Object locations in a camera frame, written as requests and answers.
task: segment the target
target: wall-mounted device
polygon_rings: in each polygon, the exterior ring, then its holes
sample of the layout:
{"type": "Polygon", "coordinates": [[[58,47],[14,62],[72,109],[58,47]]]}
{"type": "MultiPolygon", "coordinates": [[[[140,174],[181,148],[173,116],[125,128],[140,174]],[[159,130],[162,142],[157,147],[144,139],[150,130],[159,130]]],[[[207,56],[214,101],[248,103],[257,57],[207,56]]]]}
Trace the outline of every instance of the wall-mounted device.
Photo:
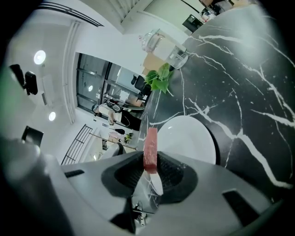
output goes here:
{"type": "Polygon", "coordinates": [[[44,134],[43,132],[35,130],[35,129],[27,126],[24,130],[22,140],[27,141],[27,142],[31,142],[31,143],[37,145],[38,147],[40,147],[41,141],[43,138],[43,134],[44,134]]]}
{"type": "Polygon", "coordinates": [[[196,17],[192,14],[185,20],[183,25],[188,28],[192,33],[194,33],[198,28],[200,28],[203,23],[199,21],[196,17]]]}
{"type": "Polygon", "coordinates": [[[27,95],[36,95],[38,93],[37,79],[36,75],[33,72],[26,72],[24,77],[23,71],[20,68],[19,64],[11,65],[10,69],[15,74],[18,82],[23,87],[23,89],[27,91],[27,95]]]}

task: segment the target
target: black marble countertop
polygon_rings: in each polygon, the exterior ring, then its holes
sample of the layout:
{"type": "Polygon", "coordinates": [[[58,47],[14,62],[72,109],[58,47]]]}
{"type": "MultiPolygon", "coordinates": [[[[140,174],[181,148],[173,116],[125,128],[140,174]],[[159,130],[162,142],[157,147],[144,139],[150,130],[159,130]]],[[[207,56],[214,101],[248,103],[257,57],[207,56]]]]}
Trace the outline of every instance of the black marble countertop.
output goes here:
{"type": "Polygon", "coordinates": [[[276,201],[292,188],[295,64],[276,20],[260,7],[222,13],[185,43],[190,58],[175,70],[170,93],[152,92],[148,127],[179,115],[200,120],[216,142],[217,163],[276,201]]]}

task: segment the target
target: recessed ceiling light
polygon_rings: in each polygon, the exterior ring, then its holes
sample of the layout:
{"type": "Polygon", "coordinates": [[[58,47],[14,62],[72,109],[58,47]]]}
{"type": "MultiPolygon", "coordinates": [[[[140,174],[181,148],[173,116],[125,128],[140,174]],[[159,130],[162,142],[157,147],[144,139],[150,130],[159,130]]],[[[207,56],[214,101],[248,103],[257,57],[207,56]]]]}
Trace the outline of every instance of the recessed ceiling light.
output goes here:
{"type": "Polygon", "coordinates": [[[37,65],[42,64],[45,61],[46,58],[46,53],[42,50],[36,52],[35,56],[34,56],[34,62],[37,65]]]}
{"type": "Polygon", "coordinates": [[[55,112],[51,112],[51,113],[49,114],[49,116],[48,116],[48,119],[49,119],[50,121],[54,121],[55,117],[56,117],[55,112]]]}

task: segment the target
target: ham slice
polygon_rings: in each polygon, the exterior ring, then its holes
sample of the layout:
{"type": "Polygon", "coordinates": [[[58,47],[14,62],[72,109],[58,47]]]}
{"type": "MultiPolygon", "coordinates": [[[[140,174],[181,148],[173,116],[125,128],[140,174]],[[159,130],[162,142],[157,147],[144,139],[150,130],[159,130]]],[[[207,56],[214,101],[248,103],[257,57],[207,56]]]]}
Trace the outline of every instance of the ham slice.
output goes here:
{"type": "Polygon", "coordinates": [[[143,168],[149,174],[157,173],[157,128],[149,128],[143,149],[143,168]]]}

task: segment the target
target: glass blender jar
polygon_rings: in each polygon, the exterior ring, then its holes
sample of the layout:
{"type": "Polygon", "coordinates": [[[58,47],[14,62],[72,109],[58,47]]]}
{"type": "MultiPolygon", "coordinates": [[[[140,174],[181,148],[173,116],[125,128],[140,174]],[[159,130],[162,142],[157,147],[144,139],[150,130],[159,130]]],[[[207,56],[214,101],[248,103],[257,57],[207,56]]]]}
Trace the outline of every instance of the glass blender jar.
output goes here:
{"type": "Polygon", "coordinates": [[[175,69],[180,69],[188,60],[184,46],[172,42],[168,35],[160,30],[152,30],[143,37],[140,36],[142,49],[147,53],[152,53],[175,69]]]}

